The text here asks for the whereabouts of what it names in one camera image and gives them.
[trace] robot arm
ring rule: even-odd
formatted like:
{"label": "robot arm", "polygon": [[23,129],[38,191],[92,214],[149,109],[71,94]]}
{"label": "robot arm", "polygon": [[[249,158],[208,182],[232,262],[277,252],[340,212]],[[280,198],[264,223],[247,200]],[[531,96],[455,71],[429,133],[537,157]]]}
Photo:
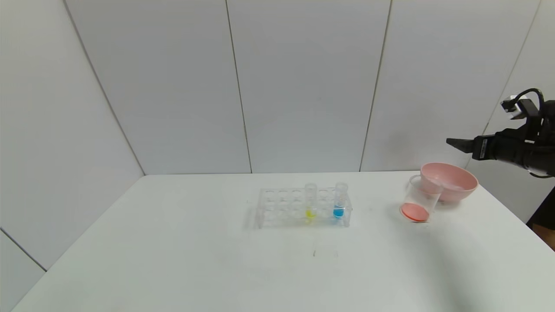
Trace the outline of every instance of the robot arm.
{"label": "robot arm", "polygon": [[[535,92],[539,109],[524,96]],[[537,178],[555,176],[555,100],[545,102],[540,90],[532,88],[501,102],[511,119],[524,119],[518,129],[505,129],[474,140],[447,139],[447,144],[476,160],[497,159],[527,169]]]}

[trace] white table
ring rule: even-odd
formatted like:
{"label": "white table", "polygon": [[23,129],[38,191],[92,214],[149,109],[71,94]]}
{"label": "white table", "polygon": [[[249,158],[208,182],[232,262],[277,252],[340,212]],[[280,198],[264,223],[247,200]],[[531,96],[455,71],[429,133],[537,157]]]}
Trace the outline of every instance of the white table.
{"label": "white table", "polygon": [[[14,311],[555,311],[549,247],[482,187],[408,222],[414,174],[144,177]],[[349,228],[253,228],[260,188],[337,181]]]}

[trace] wall seam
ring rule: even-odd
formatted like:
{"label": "wall seam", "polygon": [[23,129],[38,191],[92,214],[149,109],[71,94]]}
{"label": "wall seam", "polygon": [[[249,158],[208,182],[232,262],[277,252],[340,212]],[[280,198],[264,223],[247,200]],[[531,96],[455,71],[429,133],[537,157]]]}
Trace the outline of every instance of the wall seam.
{"label": "wall seam", "polygon": [[48,270],[42,266],[42,264],[40,264],[35,258],[33,258],[30,253],[28,253],[25,248],[23,248],[11,235],[8,234],[8,232],[6,232],[6,230],[4,230],[3,228],[0,228],[0,232],[4,233],[4,235],[10,239],[16,246],[17,248],[19,248],[27,257],[29,257],[29,259],[33,260],[33,262],[35,262],[35,264],[37,266],[39,266],[39,268],[41,268],[43,271],[47,272]]}
{"label": "wall seam", "polygon": [[233,52],[233,63],[235,64],[235,76],[237,77],[237,90],[239,91],[239,103],[241,103],[241,116],[243,116],[243,129],[245,130],[246,153],[249,157],[250,173],[253,173],[253,163],[250,161],[249,138],[246,133],[245,111],[243,110],[243,98],[241,96],[241,86],[239,84],[239,71],[237,70],[237,59],[235,58],[235,46],[233,45],[233,34],[231,32],[231,19],[229,18],[228,0],[225,0],[225,10],[228,14],[229,38],[231,39],[231,51]]}
{"label": "wall seam", "polygon": [[112,104],[110,104],[110,100],[108,99],[108,96],[106,95],[106,91],[104,91],[104,87],[102,86],[102,83],[100,82],[100,79],[98,78],[97,71],[94,69],[93,63],[90,61],[89,53],[87,53],[87,49],[85,49],[85,44],[83,43],[83,40],[81,39],[81,35],[79,34],[79,30],[77,30],[77,25],[75,24],[75,20],[73,19],[71,11],[69,10],[67,1],[63,0],[63,3],[64,3],[64,6],[65,6],[65,11],[69,15],[69,20],[71,21],[71,24],[73,26],[73,30],[75,31],[75,34],[77,35],[77,38],[79,39],[79,43],[81,44],[81,49],[83,50],[83,53],[85,54],[85,57],[87,59],[87,62],[89,63],[90,69],[93,71],[93,74],[94,74],[95,79],[97,80],[98,86],[100,87],[100,90],[102,91],[102,95],[104,96],[104,99],[106,100],[106,103],[108,104],[108,108],[110,109],[110,112],[112,113],[112,116],[114,117],[115,122],[117,123],[117,125],[119,127],[119,130],[122,132],[123,138],[125,139],[125,142],[127,142],[127,146],[129,147],[129,150],[131,151],[131,153],[133,154],[133,157],[135,158],[135,161],[139,165],[139,169],[143,172],[143,175],[146,175],[145,171],[143,169],[143,166],[140,164],[140,161],[139,161],[139,158],[137,157],[137,154],[135,154],[135,150],[133,150],[133,147],[131,146],[131,143],[129,143],[129,139],[127,138],[127,135],[125,134],[125,131],[123,130],[122,125],[120,124],[118,117],[115,115],[114,108],[112,107]]}
{"label": "wall seam", "polygon": [[[522,41],[522,45],[521,45],[520,50],[518,51],[517,58],[514,60],[513,67],[511,68],[511,72],[509,72],[509,76],[507,77],[507,81],[505,81],[505,85],[503,86],[503,89],[501,90],[501,94],[497,98],[497,102],[495,103],[495,106],[493,107],[490,118],[488,119],[488,121],[486,123],[486,126],[484,127],[484,130],[482,131],[481,135],[486,134],[487,127],[490,125],[491,119],[493,118],[493,114],[495,114],[495,109],[497,108],[497,105],[499,105],[499,103],[501,103],[501,98],[503,97],[503,94],[505,93],[505,89],[507,88],[507,85],[509,84],[509,80],[511,80],[511,76],[513,75],[514,68],[516,67],[516,65],[518,63],[518,59],[520,58],[520,55],[522,53],[522,49],[524,49],[524,45],[526,44],[526,40],[528,40],[528,35],[530,34],[530,30],[532,30],[532,25],[534,25],[534,21],[536,20],[536,16],[538,15],[539,7],[540,7],[541,4],[542,4],[542,0],[539,0],[538,1],[538,6],[536,7],[536,12],[534,13],[534,17],[532,18],[532,22],[530,23],[530,26],[528,27],[528,31],[526,32],[526,36],[524,37],[524,40]],[[468,167],[471,160],[472,160],[472,157],[470,157],[468,159],[468,161],[466,162],[465,169]]]}
{"label": "wall seam", "polygon": [[382,65],[382,60],[384,59],[385,41],[387,38],[387,29],[389,27],[389,20],[391,17],[391,7],[393,6],[393,0],[389,1],[389,10],[387,12],[387,21],[385,23],[384,31],[384,41],[382,42],[382,51],[380,54],[380,62],[378,63],[378,72],[376,73],[376,82],[374,83],[374,94],[372,95],[372,102],[370,105],[370,115],[368,116],[368,125],[366,126],[366,135],[364,136],[364,144],[362,145],[362,155],[360,157],[359,172],[362,171],[362,161],[364,160],[364,151],[366,149],[366,141],[368,140],[368,130],[370,130],[370,119],[372,118],[372,111],[374,109],[374,100],[376,99],[376,90],[378,89],[378,79],[380,79],[380,70]]}

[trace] blue liquid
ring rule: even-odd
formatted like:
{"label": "blue liquid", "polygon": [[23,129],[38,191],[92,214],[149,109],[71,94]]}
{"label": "blue liquid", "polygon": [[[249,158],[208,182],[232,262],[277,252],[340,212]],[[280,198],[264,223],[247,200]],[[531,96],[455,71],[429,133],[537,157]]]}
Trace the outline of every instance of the blue liquid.
{"label": "blue liquid", "polygon": [[341,219],[343,217],[343,213],[345,213],[345,207],[340,207],[338,205],[334,206],[334,217]]}

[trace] test tube with yellow liquid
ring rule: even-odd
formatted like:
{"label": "test tube with yellow liquid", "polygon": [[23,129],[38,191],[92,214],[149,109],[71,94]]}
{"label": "test tube with yellow liquid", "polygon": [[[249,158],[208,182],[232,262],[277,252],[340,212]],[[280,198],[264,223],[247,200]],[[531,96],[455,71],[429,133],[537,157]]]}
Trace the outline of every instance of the test tube with yellow liquid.
{"label": "test tube with yellow liquid", "polygon": [[314,183],[307,183],[305,185],[305,204],[306,204],[306,217],[314,219],[316,217],[316,192],[318,187]]}

